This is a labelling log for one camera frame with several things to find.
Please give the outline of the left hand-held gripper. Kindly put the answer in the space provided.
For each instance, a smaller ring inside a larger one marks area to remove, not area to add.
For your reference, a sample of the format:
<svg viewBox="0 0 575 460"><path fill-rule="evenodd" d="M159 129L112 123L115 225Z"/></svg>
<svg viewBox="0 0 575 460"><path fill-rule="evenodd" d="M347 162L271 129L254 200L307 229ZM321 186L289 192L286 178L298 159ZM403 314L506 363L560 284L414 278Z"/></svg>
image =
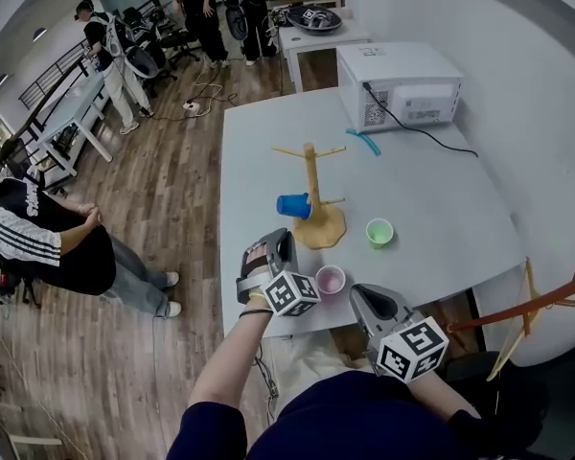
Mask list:
<svg viewBox="0 0 575 460"><path fill-rule="evenodd" d="M254 242L243 256L264 245L266 255L277 258L277 273L259 274L237 282L240 297L261 294L277 316L299 317L321 302L317 284L309 276L295 273L298 261L295 239L285 227L279 228Z"/></svg>

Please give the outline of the person's left hand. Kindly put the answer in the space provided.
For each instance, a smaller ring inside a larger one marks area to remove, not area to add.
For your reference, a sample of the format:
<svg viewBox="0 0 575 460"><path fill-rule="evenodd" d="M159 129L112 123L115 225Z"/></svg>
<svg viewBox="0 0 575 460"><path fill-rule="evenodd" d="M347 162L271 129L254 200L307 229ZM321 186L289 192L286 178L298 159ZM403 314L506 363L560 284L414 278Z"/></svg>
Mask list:
<svg viewBox="0 0 575 460"><path fill-rule="evenodd" d="M242 268L242 275L246 278L268 272L266 244L256 245L248 254Z"/></svg>

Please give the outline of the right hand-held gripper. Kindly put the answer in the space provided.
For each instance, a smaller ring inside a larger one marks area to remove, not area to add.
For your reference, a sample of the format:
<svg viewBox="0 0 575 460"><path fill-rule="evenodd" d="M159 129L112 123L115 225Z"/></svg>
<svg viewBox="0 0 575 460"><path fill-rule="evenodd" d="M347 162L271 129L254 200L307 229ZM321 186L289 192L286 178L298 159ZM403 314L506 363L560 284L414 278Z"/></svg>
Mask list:
<svg viewBox="0 0 575 460"><path fill-rule="evenodd" d="M449 339L433 317L411 309L400 293L354 284L349 302L368 337L365 356L376 375L411 382L441 364Z"/></svg>

